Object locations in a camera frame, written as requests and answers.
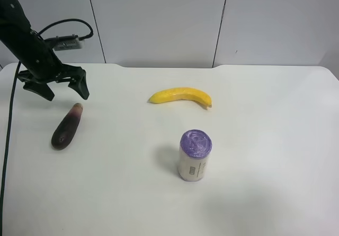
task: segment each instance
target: white wall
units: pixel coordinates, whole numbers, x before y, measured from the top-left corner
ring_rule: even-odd
[[[103,63],[103,54],[95,28],[90,0],[19,0],[32,29],[39,31],[52,22],[68,18],[87,21],[94,29],[94,36],[79,50],[58,51],[56,55],[66,63]],[[88,34],[88,27],[81,23],[64,23],[51,28],[42,36],[50,38],[72,34]],[[0,42],[0,64],[17,62],[13,54]]]
[[[318,65],[338,48],[339,0],[227,0],[215,66]]]
[[[107,63],[212,67],[224,0],[92,0]]]

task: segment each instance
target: banana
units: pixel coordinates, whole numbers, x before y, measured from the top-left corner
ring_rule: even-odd
[[[148,100],[151,103],[163,103],[177,100],[191,100],[206,107],[212,107],[212,99],[205,92],[193,88],[173,88],[159,91]]]

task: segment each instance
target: eggplant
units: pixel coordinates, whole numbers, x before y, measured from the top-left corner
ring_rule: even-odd
[[[76,103],[73,105],[69,113],[61,121],[55,132],[52,136],[52,147],[56,150],[63,150],[67,147],[78,128],[81,114],[83,112],[83,106],[81,103]]]

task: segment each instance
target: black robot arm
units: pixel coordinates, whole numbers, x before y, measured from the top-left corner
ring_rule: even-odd
[[[49,82],[69,82],[87,100],[86,72],[81,67],[61,63],[39,33],[31,29],[18,0],[0,0],[0,40],[28,69],[18,74],[24,89],[51,101],[54,93]]]

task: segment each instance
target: tabletop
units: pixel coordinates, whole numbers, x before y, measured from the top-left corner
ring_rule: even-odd
[[[51,83],[49,102],[16,87],[4,198],[4,235],[339,235],[339,81],[322,67],[212,69],[73,64],[84,101]],[[16,64],[0,72],[0,163]],[[147,103],[189,86],[212,97]],[[71,144],[56,127],[84,106]],[[205,131],[205,177],[183,181],[179,141]]]

